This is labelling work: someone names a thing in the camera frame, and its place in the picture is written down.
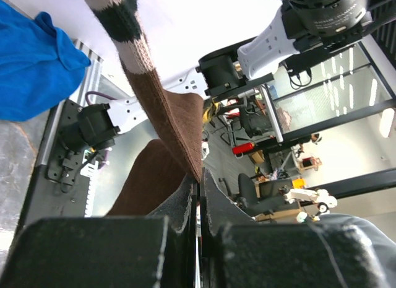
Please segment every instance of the gray fabric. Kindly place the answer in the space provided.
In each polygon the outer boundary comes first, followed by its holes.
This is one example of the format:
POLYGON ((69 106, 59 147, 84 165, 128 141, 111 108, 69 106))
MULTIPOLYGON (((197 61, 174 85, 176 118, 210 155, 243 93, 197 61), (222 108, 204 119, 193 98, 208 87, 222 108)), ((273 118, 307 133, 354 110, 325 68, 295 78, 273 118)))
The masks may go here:
POLYGON ((396 287, 396 243, 373 223, 359 217, 336 213, 321 216, 319 223, 345 224, 359 227, 370 238, 389 285, 396 287))

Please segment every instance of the blue towel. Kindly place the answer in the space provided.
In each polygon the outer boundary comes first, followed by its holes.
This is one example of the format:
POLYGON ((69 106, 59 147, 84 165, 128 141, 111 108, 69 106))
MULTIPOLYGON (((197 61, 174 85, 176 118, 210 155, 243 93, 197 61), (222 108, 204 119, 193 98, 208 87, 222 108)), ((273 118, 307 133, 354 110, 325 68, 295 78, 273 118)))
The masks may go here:
POLYGON ((90 60, 51 16, 30 20, 0 0, 0 119, 25 121, 78 88, 90 60))

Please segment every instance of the brown fabric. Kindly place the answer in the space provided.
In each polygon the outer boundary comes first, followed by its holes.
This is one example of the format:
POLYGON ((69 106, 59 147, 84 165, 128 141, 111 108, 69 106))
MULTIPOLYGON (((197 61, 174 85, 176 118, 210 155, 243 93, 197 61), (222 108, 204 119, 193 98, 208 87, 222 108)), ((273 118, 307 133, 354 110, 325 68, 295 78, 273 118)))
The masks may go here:
POLYGON ((185 175, 163 141, 150 141, 136 158, 120 195, 107 215, 150 213, 178 188, 185 175))
POLYGON ((197 181, 202 173, 201 140, 203 99, 193 93, 175 94, 162 89, 157 72, 133 74, 129 82, 158 136, 174 157, 197 181))

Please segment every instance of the white robot link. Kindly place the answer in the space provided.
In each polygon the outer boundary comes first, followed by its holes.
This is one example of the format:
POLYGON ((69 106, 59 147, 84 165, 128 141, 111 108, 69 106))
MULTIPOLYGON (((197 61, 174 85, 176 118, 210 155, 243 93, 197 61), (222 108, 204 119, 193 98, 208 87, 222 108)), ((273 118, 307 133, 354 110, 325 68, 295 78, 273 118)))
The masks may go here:
POLYGON ((329 192, 325 189, 318 190, 306 190, 306 189, 290 189, 284 194, 285 201, 293 203, 295 201, 311 201, 316 204, 318 212, 314 216, 310 216, 307 212, 300 212, 296 220, 299 223, 303 223, 309 217, 313 221, 318 221, 319 216, 328 214, 330 209, 337 206, 337 200, 334 196, 329 195, 329 192))

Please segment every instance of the blue fabric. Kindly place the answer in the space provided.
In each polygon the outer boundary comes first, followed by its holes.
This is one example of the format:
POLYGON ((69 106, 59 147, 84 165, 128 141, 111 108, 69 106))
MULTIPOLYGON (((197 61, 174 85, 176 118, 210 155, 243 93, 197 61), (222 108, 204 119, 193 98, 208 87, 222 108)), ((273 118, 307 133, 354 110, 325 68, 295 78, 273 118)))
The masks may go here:
POLYGON ((90 60, 51 16, 30 20, 0 0, 0 119, 25 121, 78 88, 90 60))

